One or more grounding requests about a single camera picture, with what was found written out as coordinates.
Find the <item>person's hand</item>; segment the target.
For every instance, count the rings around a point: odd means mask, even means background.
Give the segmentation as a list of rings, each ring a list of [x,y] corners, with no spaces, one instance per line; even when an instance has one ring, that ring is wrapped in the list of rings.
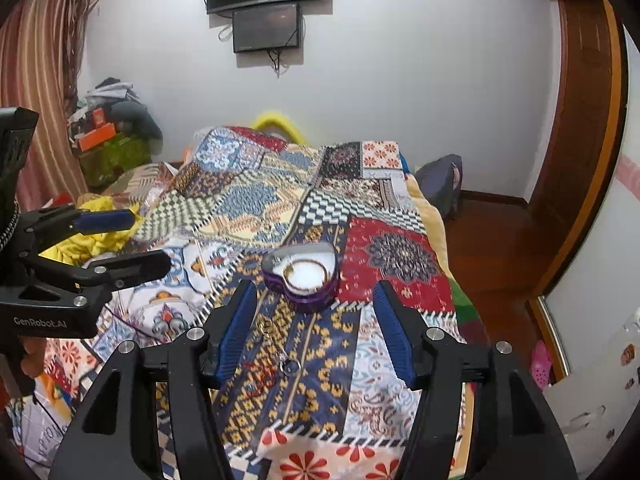
[[[36,378],[43,371],[44,354],[46,353],[47,339],[37,337],[21,337],[25,355],[21,360],[23,373]]]

